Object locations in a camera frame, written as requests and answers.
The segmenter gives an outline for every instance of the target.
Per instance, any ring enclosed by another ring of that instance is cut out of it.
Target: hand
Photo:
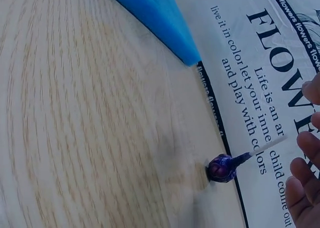
[[[312,103],[320,105],[320,73],[302,86],[303,95]],[[314,113],[311,122],[320,129],[320,112]],[[297,137],[298,146],[320,169],[320,140],[309,132]],[[285,198],[296,228],[320,227],[320,180],[311,172],[302,158],[290,165],[293,177],[286,182]]]

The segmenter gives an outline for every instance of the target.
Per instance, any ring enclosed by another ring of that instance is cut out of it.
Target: lollipop
[[[287,136],[283,135],[282,137],[270,143],[267,143],[265,146],[257,149],[256,151],[247,152],[235,158],[232,158],[231,156],[226,154],[220,154],[215,159],[213,159],[207,167],[205,167],[205,172],[208,180],[219,183],[227,183],[233,180],[237,175],[237,167],[239,165],[243,164],[256,154],[259,154],[266,149],[284,141],[286,138]]]

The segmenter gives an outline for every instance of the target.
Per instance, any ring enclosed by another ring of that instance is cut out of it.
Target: lollipop stick
[[[256,151],[250,152],[249,154],[250,154],[250,156],[254,156],[254,155],[256,155],[256,154],[259,154],[259,153],[265,151],[266,149],[269,149],[270,147],[275,146],[276,144],[279,144],[280,142],[286,140],[287,137],[288,137],[288,136],[285,134],[285,135],[281,136],[280,138],[278,138],[278,139],[276,139],[276,140],[274,140],[274,141],[271,141],[270,143],[264,145],[264,146],[261,147],[260,149],[257,149]]]

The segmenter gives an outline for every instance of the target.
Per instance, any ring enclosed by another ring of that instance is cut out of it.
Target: wood grain
[[[0,69],[1,228],[243,226],[195,68],[114,0],[0,0]]]

